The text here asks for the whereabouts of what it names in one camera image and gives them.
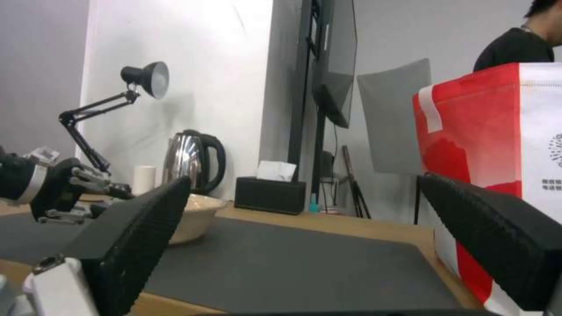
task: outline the shopping bag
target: shopping bag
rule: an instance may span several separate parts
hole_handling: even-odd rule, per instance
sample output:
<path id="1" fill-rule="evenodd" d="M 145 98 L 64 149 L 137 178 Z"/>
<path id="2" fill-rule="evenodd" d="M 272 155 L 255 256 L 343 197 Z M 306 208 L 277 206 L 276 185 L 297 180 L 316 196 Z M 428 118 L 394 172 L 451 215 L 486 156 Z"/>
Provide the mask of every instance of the shopping bag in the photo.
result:
<path id="1" fill-rule="evenodd" d="M 522 198 L 562 223 L 562 64 L 502 65 L 423 88 L 414 97 L 427 171 Z M 478 300 L 524 311 L 431 212 L 436 251 Z"/>

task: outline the beige bowl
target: beige bowl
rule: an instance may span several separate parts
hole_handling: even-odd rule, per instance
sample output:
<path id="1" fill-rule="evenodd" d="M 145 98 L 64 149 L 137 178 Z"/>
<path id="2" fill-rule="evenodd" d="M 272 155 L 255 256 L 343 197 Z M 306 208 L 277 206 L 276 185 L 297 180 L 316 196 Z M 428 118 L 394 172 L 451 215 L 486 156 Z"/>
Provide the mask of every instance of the beige bowl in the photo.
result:
<path id="1" fill-rule="evenodd" d="M 211 225 L 215 213 L 225 207 L 226 202 L 218 198 L 197 194 L 189 195 L 182 219 L 169 244 L 176 245 L 203 236 Z"/>

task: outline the wooden table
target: wooden table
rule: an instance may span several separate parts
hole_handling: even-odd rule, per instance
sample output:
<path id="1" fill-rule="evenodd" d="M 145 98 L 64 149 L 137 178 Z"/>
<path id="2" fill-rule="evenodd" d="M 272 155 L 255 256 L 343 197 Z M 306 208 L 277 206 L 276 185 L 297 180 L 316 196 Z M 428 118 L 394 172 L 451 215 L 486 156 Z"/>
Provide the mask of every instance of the wooden table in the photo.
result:
<path id="1" fill-rule="evenodd" d="M 27 206 L 14 208 L 0 202 L 0 216 L 27 212 L 29 212 Z M 482 304 L 437 259 L 434 250 L 433 230 L 430 228 L 323 214 L 303 213 L 299 216 L 272 214 L 236 209 L 232 204 L 219 211 L 217 216 L 319 232 L 410 243 L 418 247 L 463 307 L 482 308 Z M 0 260 L 0 274 L 6 275 L 12 287 L 21 287 L 29 272 L 30 267 L 27 265 Z M 132 311 L 134 315 L 139 316 L 185 316 L 220 312 L 148 293 L 142 293 L 139 296 Z"/>

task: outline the desk lamp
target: desk lamp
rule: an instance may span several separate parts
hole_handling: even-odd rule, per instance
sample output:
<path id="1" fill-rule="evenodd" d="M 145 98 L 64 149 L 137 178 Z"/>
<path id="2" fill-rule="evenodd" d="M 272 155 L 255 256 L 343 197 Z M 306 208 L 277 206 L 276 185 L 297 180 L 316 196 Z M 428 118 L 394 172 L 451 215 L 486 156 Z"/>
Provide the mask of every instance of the desk lamp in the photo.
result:
<path id="1" fill-rule="evenodd" d="M 105 114 L 107 112 L 117 110 L 120 107 L 133 104 L 140 96 L 137 90 L 138 85 L 140 85 L 153 98 L 162 99 L 166 94 L 170 83 L 168 67 L 162 61 L 153 62 L 142 69 L 123 67 L 123 69 L 121 69 L 121 78 L 127 84 L 127 90 L 125 92 L 94 102 L 90 105 L 79 107 L 75 110 L 65 111 L 58 116 L 58 120 L 66 128 L 66 130 L 68 130 L 70 136 L 72 136 L 76 144 L 78 144 L 94 168 L 106 173 L 107 175 L 111 175 L 109 172 L 110 163 L 97 151 L 91 148 L 88 142 L 86 142 L 84 137 L 76 129 L 76 124 L 94 116 Z M 125 101 L 122 103 L 101 110 L 92 110 L 95 107 L 119 100 L 121 98 L 125 98 Z"/>

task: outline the tissue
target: tissue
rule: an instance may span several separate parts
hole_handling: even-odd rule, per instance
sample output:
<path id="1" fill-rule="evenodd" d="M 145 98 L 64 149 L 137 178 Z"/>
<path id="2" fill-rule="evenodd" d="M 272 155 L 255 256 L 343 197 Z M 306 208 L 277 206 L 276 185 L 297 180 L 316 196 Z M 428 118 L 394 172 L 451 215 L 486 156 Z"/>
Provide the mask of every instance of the tissue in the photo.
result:
<path id="1" fill-rule="evenodd" d="M 257 178 L 264 180 L 290 182 L 293 179 L 296 165 L 281 161 L 260 161 L 257 167 Z"/>

